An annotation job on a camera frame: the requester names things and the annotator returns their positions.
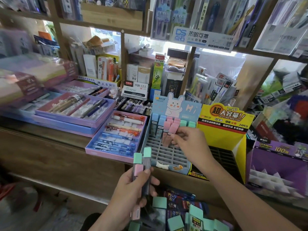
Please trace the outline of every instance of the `cartoon rabbit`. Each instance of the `cartoon rabbit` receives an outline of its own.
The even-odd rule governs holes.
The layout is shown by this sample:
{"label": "cartoon rabbit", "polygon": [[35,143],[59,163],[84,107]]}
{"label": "cartoon rabbit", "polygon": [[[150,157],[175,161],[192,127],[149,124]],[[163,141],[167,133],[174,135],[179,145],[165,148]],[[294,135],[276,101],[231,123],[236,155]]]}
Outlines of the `cartoon rabbit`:
{"label": "cartoon rabbit", "polygon": [[182,101],[184,100],[183,96],[180,96],[179,100],[173,99],[173,93],[168,94],[168,105],[166,110],[166,115],[172,116],[175,118],[180,117],[180,112],[182,112]]}

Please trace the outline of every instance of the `person's left hand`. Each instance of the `person's left hand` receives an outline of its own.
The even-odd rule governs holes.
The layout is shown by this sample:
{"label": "person's left hand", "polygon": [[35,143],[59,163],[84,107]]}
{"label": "person's left hand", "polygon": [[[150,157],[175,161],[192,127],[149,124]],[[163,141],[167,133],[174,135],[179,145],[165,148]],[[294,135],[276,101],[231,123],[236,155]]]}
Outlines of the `person's left hand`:
{"label": "person's left hand", "polygon": [[[99,230],[120,231],[124,229],[130,221],[131,211],[137,204],[137,201],[140,207],[146,205],[146,198],[141,198],[141,188],[150,177],[150,170],[139,173],[133,182],[132,172],[133,169],[131,168],[120,177],[107,208],[98,219],[100,220],[99,223],[101,223]],[[151,184],[159,185],[159,183],[158,179],[153,176],[151,177]],[[155,188],[152,185],[150,185],[150,194],[153,197],[157,196]]]}

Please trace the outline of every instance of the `person's right hand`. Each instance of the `person's right hand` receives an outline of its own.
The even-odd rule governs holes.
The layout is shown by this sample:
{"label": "person's right hand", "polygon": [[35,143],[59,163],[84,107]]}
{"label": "person's right hand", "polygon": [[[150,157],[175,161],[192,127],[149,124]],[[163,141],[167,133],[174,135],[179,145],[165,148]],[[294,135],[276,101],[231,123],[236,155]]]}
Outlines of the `person's right hand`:
{"label": "person's right hand", "polygon": [[172,144],[180,147],[187,159],[195,166],[214,160],[204,133],[198,128],[180,127],[176,134],[171,134]]}

